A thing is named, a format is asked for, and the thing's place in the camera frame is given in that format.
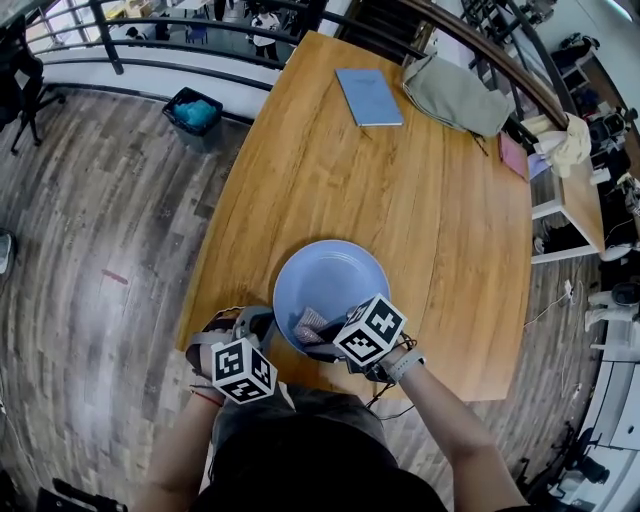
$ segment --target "trash can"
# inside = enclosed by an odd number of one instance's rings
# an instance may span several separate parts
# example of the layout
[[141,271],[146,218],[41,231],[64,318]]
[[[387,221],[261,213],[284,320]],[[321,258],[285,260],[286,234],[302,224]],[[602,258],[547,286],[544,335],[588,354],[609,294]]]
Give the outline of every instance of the trash can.
[[[178,119],[173,109],[176,105],[194,103],[198,100],[203,100],[214,107],[216,113],[211,121],[204,127],[194,128],[182,119]],[[216,129],[216,126],[220,123],[222,117],[222,103],[193,89],[189,89],[189,87],[185,87],[164,106],[162,113],[167,116],[171,124],[175,126],[178,136],[185,144],[189,145],[189,147],[199,153],[209,153],[213,149],[216,139],[218,138],[219,127]]]

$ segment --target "gray bag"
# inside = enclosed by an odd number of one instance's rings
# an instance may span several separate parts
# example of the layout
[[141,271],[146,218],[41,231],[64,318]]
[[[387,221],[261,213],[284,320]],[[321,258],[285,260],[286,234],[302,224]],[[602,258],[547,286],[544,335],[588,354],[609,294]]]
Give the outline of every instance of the gray bag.
[[500,91],[489,91],[473,72],[435,52],[405,70],[402,87],[422,113],[485,137],[500,133],[513,110]]

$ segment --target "watch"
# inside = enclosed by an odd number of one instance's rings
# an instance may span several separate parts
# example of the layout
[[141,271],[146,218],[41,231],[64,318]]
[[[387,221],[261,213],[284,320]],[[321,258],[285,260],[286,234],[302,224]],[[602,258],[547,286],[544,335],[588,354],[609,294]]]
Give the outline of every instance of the watch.
[[400,382],[400,379],[404,377],[404,374],[407,373],[409,368],[411,368],[416,363],[425,364],[426,359],[424,354],[420,352],[417,348],[412,348],[406,354],[404,354],[400,359],[398,359],[394,364],[384,364],[384,358],[380,361],[380,364],[387,372],[387,375],[393,382]]

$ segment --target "black railing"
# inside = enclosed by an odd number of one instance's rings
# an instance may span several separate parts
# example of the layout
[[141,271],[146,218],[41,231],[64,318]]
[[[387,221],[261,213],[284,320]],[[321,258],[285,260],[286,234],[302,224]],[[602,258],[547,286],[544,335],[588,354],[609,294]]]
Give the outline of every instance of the black railing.
[[[45,62],[45,65],[110,62],[113,65],[115,72],[118,74],[123,73],[126,69],[125,66],[129,65],[153,66],[165,69],[185,71],[189,73],[198,73],[209,77],[242,83],[243,85],[261,90],[270,90],[271,86],[269,84],[256,80],[237,77],[229,73],[223,73],[196,66],[186,66],[171,62],[161,62],[158,60],[120,58],[117,48],[129,46],[196,52],[240,60],[251,64],[270,67],[273,69],[282,69],[284,67],[283,63],[272,61],[255,55],[250,55],[248,53],[217,49],[211,46],[198,46],[186,42],[177,43],[172,41],[129,39],[113,40],[109,30],[113,26],[121,26],[127,24],[141,25],[165,23],[172,25],[183,25],[185,27],[202,27],[212,30],[238,32],[249,36],[266,36],[275,41],[280,41],[282,43],[287,43],[295,46],[299,44],[308,30],[316,30],[319,27],[321,21],[324,19],[329,22],[342,25],[343,27],[347,27],[350,30],[361,32],[367,37],[382,41],[387,46],[408,57],[420,59],[425,56],[425,54],[419,48],[415,48],[411,43],[401,41],[387,34],[383,30],[380,30],[379,28],[369,26],[366,23],[351,19],[347,16],[341,16],[325,11],[327,0],[309,0],[307,3],[298,3],[290,0],[261,0],[261,3],[266,4],[271,8],[288,9],[290,11],[295,11],[298,16],[301,16],[299,32],[296,36],[292,36],[282,31],[264,30],[259,27],[252,27],[248,24],[229,23],[202,18],[155,17],[106,20],[102,4],[109,1],[111,0],[90,0],[87,3],[69,7],[68,9],[51,14],[50,16],[41,16],[41,18],[36,20],[32,25],[30,25],[30,27],[38,25],[40,23],[46,24],[50,19],[57,16],[69,14],[79,9],[86,8],[91,9],[94,20],[89,23],[78,23],[78,17],[76,16],[74,17],[75,23],[73,26],[58,31],[48,31],[47,34],[34,37],[28,42],[33,43],[42,39],[46,39],[48,37],[55,37],[66,32],[98,27],[100,31],[100,40],[85,41],[82,43],[74,43],[69,45],[54,45],[50,48],[39,50],[36,52],[36,54],[42,55],[52,52],[60,52],[62,50],[104,46],[107,52],[107,57],[83,58],[80,55],[76,57],[75,55],[72,56],[72,54],[69,54],[68,58],[65,58],[65,56],[59,60],[47,60],[47,62]],[[487,66],[488,72],[490,74],[489,80],[491,87],[498,88],[499,75],[504,76],[509,81],[509,87],[515,103],[515,113],[510,119],[510,125],[516,126],[518,131],[522,134],[523,138],[528,142],[534,142],[535,138],[531,136],[531,134],[520,124],[520,121],[524,117],[520,93],[526,95],[537,106],[540,112],[545,114],[556,126],[561,129],[566,128],[567,119],[564,115],[563,110],[568,112],[575,112],[575,106],[573,105],[571,96],[566,90],[566,86],[562,81],[557,68],[542,46],[542,43],[537,37],[535,30],[527,21],[526,16],[522,14],[518,7],[513,3],[513,0],[506,0],[506,5],[516,17],[516,21],[513,21],[511,23],[507,23],[506,20],[504,20],[504,17],[501,17],[502,15],[500,13],[500,10],[497,8],[495,0],[463,1],[465,6],[463,18],[466,19],[467,23],[461,21],[456,16],[453,16],[449,12],[431,2],[428,2],[427,0],[389,0],[389,5],[396,3],[398,5],[401,5],[403,9],[410,9],[411,12],[416,15],[416,17],[419,17],[421,20],[429,23],[431,26],[449,34],[458,42],[470,48],[476,55],[476,58],[472,61],[470,67],[476,66],[478,68],[479,75],[481,75],[479,68],[480,64],[484,63]],[[180,5],[178,4],[174,6],[174,8],[180,9]],[[502,28],[496,26],[493,20],[493,16],[497,16],[502,21]],[[488,28],[484,26],[484,21],[487,22]],[[540,55],[540,59],[547,69],[548,76],[552,82],[556,94],[558,95],[562,107],[558,105],[558,102],[548,93],[547,89],[540,85],[535,80],[535,78],[527,71],[527,63],[524,56],[522,55],[522,51],[519,48],[517,41],[515,41],[515,38],[511,37],[518,56],[521,59],[521,64],[518,64],[511,57],[509,57],[500,47],[500,45],[502,45],[507,40],[507,38],[509,38],[512,33],[519,27],[522,27],[524,33],[531,40],[533,46]]]

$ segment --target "blue notebook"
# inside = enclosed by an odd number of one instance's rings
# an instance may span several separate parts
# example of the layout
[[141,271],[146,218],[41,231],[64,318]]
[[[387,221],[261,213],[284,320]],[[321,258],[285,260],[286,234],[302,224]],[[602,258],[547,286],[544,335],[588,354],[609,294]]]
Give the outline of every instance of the blue notebook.
[[404,118],[379,69],[336,69],[358,126],[400,126]]

